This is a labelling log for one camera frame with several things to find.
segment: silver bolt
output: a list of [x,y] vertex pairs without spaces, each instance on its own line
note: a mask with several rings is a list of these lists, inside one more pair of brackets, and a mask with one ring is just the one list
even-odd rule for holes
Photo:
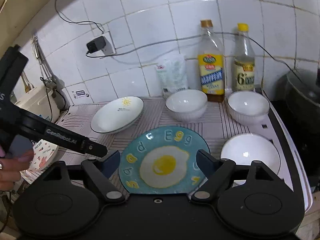
[[106,194],[108,199],[118,199],[122,197],[121,192],[119,191],[110,191]]
[[157,204],[162,203],[162,199],[161,198],[157,198],[157,199],[154,200],[154,203],[157,203]]
[[210,193],[206,191],[198,191],[195,193],[197,199],[207,199],[210,197]]

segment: egg white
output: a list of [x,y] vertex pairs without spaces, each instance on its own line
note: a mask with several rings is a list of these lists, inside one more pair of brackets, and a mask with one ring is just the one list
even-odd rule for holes
[[[153,170],[154,162],[164,155],[175,158],[174,170],[167,175],[158,175]],[[167,188],[178,184],[187,173],[189,153],[176,146],[163,146],[149,152],[141,162],[140,177],[150,187]]]

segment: blue plate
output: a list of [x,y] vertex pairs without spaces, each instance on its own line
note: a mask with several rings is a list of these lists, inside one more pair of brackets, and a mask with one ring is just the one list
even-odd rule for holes
[[189,193],[204,179],[196,164],[199,149],[209,152],[196,132],[177,126],[142,134],[122,152],[119,177],[136,194]]

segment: bowl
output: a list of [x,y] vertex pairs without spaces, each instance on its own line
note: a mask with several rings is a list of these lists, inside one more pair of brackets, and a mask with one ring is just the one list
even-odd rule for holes
[[41,171],[47,167],[59,150],[59,146],[41,139],[33,146],[34,157],[28,171]]
[[209,152],[206,141],[190,129],[165,126],[147,131],[122,152],[119,178],[129,193],[189,193],[205,178],[196,165],[199,149]]
[[142,114],[144,103],[138,97],[118,98],[101,108],[91,120],[96,133],[117,133],[127,129]]
[[[262,161],[276,175],[280,170],[280,155],[276,147],[261,135],[245,133],[233,136],[222,147],[220,158],[233,160],[239,165],[251,165],[254,160]],[[236,180],[240,185],[245,180]]]
[[228,108],[233,119],[243,125],[262,123],[268,116],[270,104],[261,94],[238,91],[228,98]]
[[207,95],[202,91],[187,89],[170,95],[165,105],[174,119],[191,122],[204,114],[207,102]]

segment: fried egg design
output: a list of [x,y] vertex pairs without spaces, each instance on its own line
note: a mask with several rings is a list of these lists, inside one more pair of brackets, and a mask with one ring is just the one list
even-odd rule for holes
[[150,187],[178,184],[187,173],[189,153],[176,146],[163,146],[149,152],[141,162],[140,177]]

